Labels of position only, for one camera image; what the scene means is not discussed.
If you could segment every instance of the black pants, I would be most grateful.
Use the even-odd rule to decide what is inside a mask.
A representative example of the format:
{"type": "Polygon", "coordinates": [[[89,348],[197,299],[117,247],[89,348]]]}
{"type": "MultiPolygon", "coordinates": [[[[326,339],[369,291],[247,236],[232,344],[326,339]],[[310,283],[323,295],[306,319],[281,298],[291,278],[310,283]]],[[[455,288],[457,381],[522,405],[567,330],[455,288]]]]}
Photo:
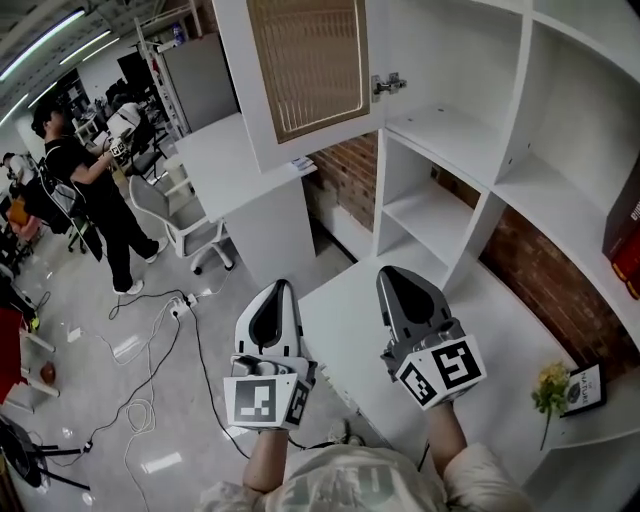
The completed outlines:
{"type": "Polygon", "coordinates": [[[113,288],[126,292],[133,285],[129,266],[129,247],[143,258],[158,252],[158,242],[151,240],[138,225],[133,212],[116,190],[108,199],[87,201],[89,218],[107,243],[107,260],[113,274],[113,288]]]}

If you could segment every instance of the white wall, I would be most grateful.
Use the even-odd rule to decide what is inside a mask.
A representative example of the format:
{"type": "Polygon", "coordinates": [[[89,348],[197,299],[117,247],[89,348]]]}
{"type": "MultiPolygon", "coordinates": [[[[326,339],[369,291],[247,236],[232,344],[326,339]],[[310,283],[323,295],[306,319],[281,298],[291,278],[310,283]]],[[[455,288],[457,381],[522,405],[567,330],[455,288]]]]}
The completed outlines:
{"type": "Polygon", "coordinates": [[[132,47],[137,41],[136,36],[120,40],[76,67],[91,103],[97,98],[106,96],[109,87],[120,78],[124,79],[118,59],[137,51],[135,46],[132,47]]]}

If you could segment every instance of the red object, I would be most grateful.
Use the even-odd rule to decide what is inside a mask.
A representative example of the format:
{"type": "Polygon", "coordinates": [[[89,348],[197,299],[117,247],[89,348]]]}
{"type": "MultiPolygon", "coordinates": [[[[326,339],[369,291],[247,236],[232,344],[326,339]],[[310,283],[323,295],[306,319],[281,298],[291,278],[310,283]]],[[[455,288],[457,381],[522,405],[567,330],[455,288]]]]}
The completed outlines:
{"type": "Polygon", "coordinates": [[[11,221],[9,221],[9,224],[11,224],[11,229],[16,235],[24,241],[30,242],[38,234],[42,221],[38,217],[30,215],[29,220],[24,226],[20,226],[19,224],[11,221]]]}
{"type": "Polygon", "coordinates": [[[618,251],[612,266],[618,277],[625,282],[640,269],[640,229],[636,229],[618,251]]]}
{"type": "Polygon", "coordinates": [[[636,270],[627,281],[627,290],[634,299],[640,300],[640,270],[636,270]]]}
{"type": "Polygon", "coordinates": [[[20,372],[20,327],[22,313],[0,308],[0,404],[15,384],[22,382],[20,372]]]}

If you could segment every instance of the office chair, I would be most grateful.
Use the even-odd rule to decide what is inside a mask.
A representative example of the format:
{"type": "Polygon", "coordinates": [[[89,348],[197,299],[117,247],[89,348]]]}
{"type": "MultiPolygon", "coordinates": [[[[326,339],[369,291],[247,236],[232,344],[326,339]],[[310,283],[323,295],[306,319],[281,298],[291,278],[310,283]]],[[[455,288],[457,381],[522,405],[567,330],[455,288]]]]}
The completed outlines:
{"type": "Polygon", "coordinates": [[[142,177],[132,176],[129,181],[129,194],[138,210],[153,215],[164,223],[167,236],[175,247],[178,258],[193,258],[191,271],[195,275],[202,273],[200,263],[210,249],[222,258],[224,268],[231,270],[234,262],[219,245],[229,238],[224,220],[209,222],[200,201],[195,196],[178,211],[170,211],[169,197],[190,184],[191,180],[187,178],[163,194],[142,177]]]}

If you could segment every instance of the white sneaker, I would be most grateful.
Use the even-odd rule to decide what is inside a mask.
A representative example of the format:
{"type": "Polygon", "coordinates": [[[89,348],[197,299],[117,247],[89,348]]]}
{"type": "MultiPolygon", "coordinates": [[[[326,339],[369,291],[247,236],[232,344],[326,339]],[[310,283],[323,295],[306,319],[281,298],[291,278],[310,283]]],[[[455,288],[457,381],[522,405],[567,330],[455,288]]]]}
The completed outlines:
{"type": "Polygon", "coordinates": [[[153,263],[156,261],[158,259],[158,254],[164,251],[167,248],[167,245],[169,245],[169,239],[166,236],[163,236],[158,240],[158,252],[151,256],[151,258],[147,258],[145,261],[147,263],[153,263]]]}
{"type": "Polygon", "coordinates": [[[113,291],[116,295],[138,295],[143,288],[144,288],[144,281],[142,279],[138,279],[133,283],[133,285],[131,285],[131,288],[129,288],[126,292],[119,292],[115,288],[113,289],[113,291]]]}

